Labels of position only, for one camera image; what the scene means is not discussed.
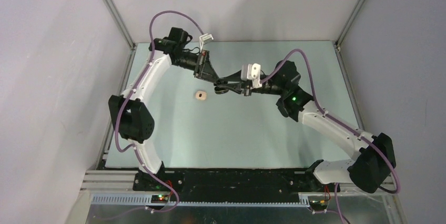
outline curved white arm segment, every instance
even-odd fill
[[[299,121],[302,122],[302,124],[312,127],[321,134],[327,136],[331,141],[345,151],[352,160],[356,160],[361,154],[359,149],[367,148],[368,145],[365,142],[358,140],[358,137],[356,137],[350,131],[324,116],[323,113],[318,110],[314,101],[310,101],[304,105],[303,111],[299,113]],[[357,128],[346,123],[342,119],[337,119],[353,129]],[[371,133],[360,129],[356,131],[359,132],[361,136],[365,136],[370,141],[373,141]]]
[[[154,146],[154,142],[152,139],[145,140],[142,144],[140,144],[137,141],[129,140],[132,144],[136,146],[136,151],[138,152],[141,160],[143,161],[142,164],[139,164],[139,169],[142,172],[146,172],[146,170],[143,167],[147,167],[147,169],[150,170],[153,174],[156,174],[161,167],[161,159],[159,159],[158,154],[156,154],[156,149]]]
[[[138,84],[138,87],[135,89],[134,85],[136,79],[133,83],[127,87],[126,90],[122,92],[124,97],[127,97],[129,92],[133,91],[134,93],[131,96],[131,100],[139,99],[142,103],[148,107],[148,102],[150,97],[158,84],[161,77],[167,71],[167,69],[172,65],[169,55],[163,54],[162,52],[155,51],[154,60],[152,62],[152,66],[149,70],[144,74],[141,82]],[[138,74],[138,77],[143,73],[144,68]],[[161,167],[161,159],[159,159],[156,149],[154,146],[153,138],[145,140],[142,144],[137,141],[129,139],[132,144],[136,146],[136,150],[141,157],[143,164],[154,174],[156,174]],[[143,172],[146,172],[142,167],[142,164],[139,164],[139,169]]]
[[[313,175],[323,185],[329,183],[353,183],[347,171],[347,168],[353,165],[353,163],[354,161],[351,159],[333,162],[324,160],[316,167]]]
[[[169,69],[169,67],[172,65],[172,62],[170,60],[169,55],[163,54],[162,52],[156,50],[152,64],[153,65],[145,73],[145,75],[143,76],[141,82],[138,84],[138,87],[136,89],[134,88],[136,82],[135,79],[133,83],[121,93],[124,95],[124,97],[127,97],[130,91],[133,91],[134,93],[130,98],[131,100],[139,99],[146,106],[148,105],[148,101],[156,85],[158,84],[159,80],[164,75],[164,73],[167,71],[167,69]],[[143,73],[144,68],[138,74],[138,77]]]

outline white wall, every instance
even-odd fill
[[[445,38],[445,0],[368,0],[341,46],[366,127],[393,138],[409,223],[444,223]]]
[[[336,40],[357,0],[114,0],[132,38],[148,42],[151,18],[177,10],[194,18],[218,41]],[[170,15],[157,19],[154,34],[167,34],[188,20]]]
[[[63,223],[129,49],[102,0],[0,0],[0,222]]]

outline purple cable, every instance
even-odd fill
[[[263,84],[263,83],[265,83],[266,81],[268,81],[270,78],[272,78],[281,68],[282,68],[282,66],[285,64],[285,62],[289,59],[289,57],[291,57],[291,55],[294,53],[294,52],[300,52],[302,55],[305,55],[305,53],[301,50],[301,49],[293,49],[292,51],[290,51],[286,56],[285,56],[285,58],[282,60],[282,62],[280,62],[280,64],[276,67],[276,69],[274,69],[273,71],[272,71],[272,73],[270,74],[270,75],[268,75],[268,76],[266,76],[266,78],[264,78],[264,79],[262,79],[262,80],[260,80],[260,83],[261,84]]]
[[[311,207],[309,207],[309,208],[307,208],[307,209],[308,209],[308,211],[310,211],[310,212],[313,212],[313,211],[314,211]],[[315,212],[315,213],[326,213],[326,212],[324,212],[324,211],[314,211],[314,212]],[[333,210],[327,210],[327,212],[330,212],[330,213],[336,213],[337,215],[339,215],[338,212],[333,211]],[[343,219],[347,222],[347,224],[351,224],[350,221],[349,221],[344,215],[342,215],[342,217],[343,217]]]
[[[183,13],[180,13],[180,12],[178,12],[178,11],[172,11],[172,10],[162,11],[162,12],[159,12],[158,14],[156,14],[156,15],[152,18],[152,20],[150,21],[150,25],[149,25],[149,35],[150,35],[150,44],[151,44],[152,48],[155,48],[155,41],[154,41],[153,34],[152,34],[152,26],[153,26],[153,23],[154,23],[155,19],[156,19],[158,16],[163,15],[163,14],[168,14],[168,13],[181,15],[181,16],[183,16],[183,17],[189,19],[193,24],[195,24],[195,26],[198,28],[198,30],[200,31],[200,33],[201,33],[201,34],[204,34],[203,30],[200,28],[200,26],[197,24],[197,22],[194,21],[194,20],[193,20],[192,18],[190,18],[189,16],[187,16],[187,15],[185,15],[185,14],[183,14]],[[152,62],[154,55],[155,55],[155,50],[152,49],[152,51],[150,52],[149,62]],[[136,88],[138,87],[138,85],[139,85],[139,83],[141,82],[141,80],[143,79],[145,73],[146,73],[149,69],[150,69],[150,64],[147,64],[147,65],[144,67],[144,70],[143,70],[143,71],[141,72],[141,74],[138,76],[138,79],[136,79],[136,82],[135,82],[133,88],[136,89]],[[133,94],[133,92],[131,91],[131,92],[128,94],[128,96],[126,97],[126,99],[124,100],[124,102],[123,102],[121,108],[119,109],[119,112],[118,112],[118,118],[116,119],[116,125],[115,125],[115,145],[116,145],[116,149],[117,149],[120,153],[125,152],[127,149],[129,149],[129,148],[132,146],[132,144],[129,144],[129,145],[126,146],[124,149],[121,149],[121,147],[119,146],[119,140],[118,140],[118,131],[119,131],[118,129],[119,129],[119,124],[120,124],[120,122],[121,122],[121,117],[122,117],[122,115],[123,115],[124,108],[125,108],[125,106],[127,105],[128,101],[130,100],[130,97],[132,96],[132,94]]]
[[[341,206],[339,205],[339,199],[338,199],[338,187],[339,187],[339,183],[336,183],[334,188],[335,188],[335,193],[334,193],[334,199],[336,200],[336,207],[338,208],[338,214],[339,216],[343,216],[342,212],[341,212]]]
[[[141,159],[141,156],[139,155],[139,153],[138,153],[138,151],[135,149],[134,150],[135,151],[135,155],[136,155],[136,158],[138,159],[138,161],[139,161],[139,163],[140,164],[143,164],[144,162],[143,162],[143,160]],[[145,165],[143,166],[143,168],[145,169],[145,171],[154,179],[154,180],[156,180],[157,182],[159,182],[160,184],[162,184],[163,186],[165,186],[165,187],[167,187],[169,190],[171,190],[174,194],[175,194],[175,197],[176,197],[176,201],[175,201],[175,204],[173,205],[173,207],[172,208],[168,208],[168,209],[164,209],[164,208],[162,208],[162,209],[160,209],[160,210],[156,210],[156,209],[153,209],[153,208],[150,208],[150,207],[148,207],[148,206],[143,206],[143,207],[135,207],[135,208],[131,208],[131,209],[129,209],[129,210],[127,210],[127,211],[125,211],[125,212],[122,212],[122,213],[120,213],[120,214],[118,214],[118,215],[115,215],[115,216],[112,216],[112,217],[106,217],[106,218],[102,218],[102,217],[94,217],[95,219],[98,219],[98,220],[114,220],[114,219],[118,219],[118,218],[120,218],[120,217],[122,217],[122,216],[124,216],[124,215],[126,215],[126,214],[128,214],[128,213],[131,213],[131,212],[133,212],[133,211],[136,211],[136,210],[143,210],[143,209],[146,209],[146,210],[150,210],[150,211],[153,211],[153,212],[168,212],[168,211],[171,211],[171,210],[173,210],[174,208],[176,208],[177,206],[178,206],[178,204],[179,204],[179,195],[178,195],[178,193],[177,193],[177,191],[174,189],[174,188],[172,188],[170,185],[168,185],[168,184],[166,184],[166,183],[164,183],[161,179],[159,179],[159,178],[157,178]]]

